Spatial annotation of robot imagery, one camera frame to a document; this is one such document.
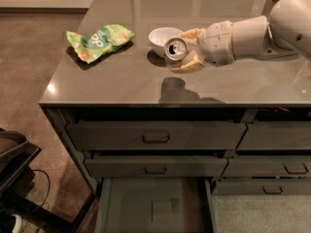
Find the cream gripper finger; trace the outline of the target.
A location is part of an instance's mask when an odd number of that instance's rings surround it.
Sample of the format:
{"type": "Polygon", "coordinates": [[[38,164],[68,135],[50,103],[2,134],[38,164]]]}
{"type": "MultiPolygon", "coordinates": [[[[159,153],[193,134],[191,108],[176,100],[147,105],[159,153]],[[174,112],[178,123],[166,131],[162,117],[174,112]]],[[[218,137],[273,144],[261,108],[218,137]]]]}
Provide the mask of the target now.
{"type": "Polygon", "coordinates": [[[170,70],[181,74],[200,71],[204,67],[204,61],[204,57],[193,50],[182,61],[173,64],[170,70]]]}
{"type": "Polygon", "coordinates": [[[204,28],[193,28],[188,31],[184,31],[178,35],[179,38],[184,40],[189,47],[199,47],[200,37],[205,32],[204,28]]]}

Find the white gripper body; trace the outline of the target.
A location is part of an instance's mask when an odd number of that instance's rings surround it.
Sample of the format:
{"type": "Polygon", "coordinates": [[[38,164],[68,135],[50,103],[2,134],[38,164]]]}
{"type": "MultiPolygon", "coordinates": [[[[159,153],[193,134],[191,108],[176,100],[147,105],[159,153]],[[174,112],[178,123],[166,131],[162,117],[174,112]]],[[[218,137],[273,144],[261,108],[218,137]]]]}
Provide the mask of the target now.
{"type": "Polygon", "coordinates": [[[205,59],[213,66],[225,66],[235,61],[232,50],[231,21],[213,23],[202,31],[199,46],[205,59]]]}

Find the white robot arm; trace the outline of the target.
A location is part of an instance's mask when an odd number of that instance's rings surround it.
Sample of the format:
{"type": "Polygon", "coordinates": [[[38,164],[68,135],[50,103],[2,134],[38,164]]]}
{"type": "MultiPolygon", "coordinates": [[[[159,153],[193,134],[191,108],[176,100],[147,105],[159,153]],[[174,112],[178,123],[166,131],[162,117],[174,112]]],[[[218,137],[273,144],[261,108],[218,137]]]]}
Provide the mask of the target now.
{"type": "Polygon", "coordinates": [[[209,63],[225,66],[238,59],[272,60],[311,55],[311,0],[279,0],[268,16],[193,28],[165,43],[171,71],[196,72],[209,63]]]}

